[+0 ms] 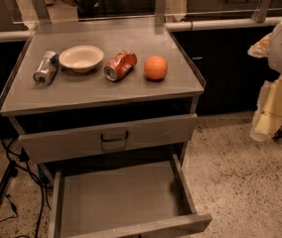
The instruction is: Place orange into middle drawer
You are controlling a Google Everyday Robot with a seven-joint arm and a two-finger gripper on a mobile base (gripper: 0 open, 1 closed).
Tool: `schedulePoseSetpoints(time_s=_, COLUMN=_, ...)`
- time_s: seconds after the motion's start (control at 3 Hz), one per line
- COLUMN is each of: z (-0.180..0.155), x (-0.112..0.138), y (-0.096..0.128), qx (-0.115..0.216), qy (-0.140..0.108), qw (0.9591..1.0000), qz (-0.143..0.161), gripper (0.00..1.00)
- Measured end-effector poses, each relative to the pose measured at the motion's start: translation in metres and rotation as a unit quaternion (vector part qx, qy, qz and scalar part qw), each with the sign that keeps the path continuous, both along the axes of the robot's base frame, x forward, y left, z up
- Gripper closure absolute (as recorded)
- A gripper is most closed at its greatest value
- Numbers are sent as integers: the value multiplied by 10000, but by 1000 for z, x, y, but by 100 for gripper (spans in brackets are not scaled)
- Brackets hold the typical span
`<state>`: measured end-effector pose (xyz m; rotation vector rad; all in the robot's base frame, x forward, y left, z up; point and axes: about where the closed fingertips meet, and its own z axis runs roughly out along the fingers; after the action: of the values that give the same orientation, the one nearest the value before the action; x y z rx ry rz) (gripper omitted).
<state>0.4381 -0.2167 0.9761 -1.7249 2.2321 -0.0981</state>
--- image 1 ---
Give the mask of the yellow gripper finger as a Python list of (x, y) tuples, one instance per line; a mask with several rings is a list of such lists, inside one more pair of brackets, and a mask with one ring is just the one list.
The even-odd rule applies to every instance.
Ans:
[(256, 44), (252, 45), (247, 53), (254, 58), (267, 58), (269, 54), (269, 42), (272, 34), (268, 34), (264, 36), (261, 40), (259, 40)]
[(282, 126), (282, 74), (273, 82), (265, 80), (260, 88), (250, 137), (258, 142), (272, 138)]

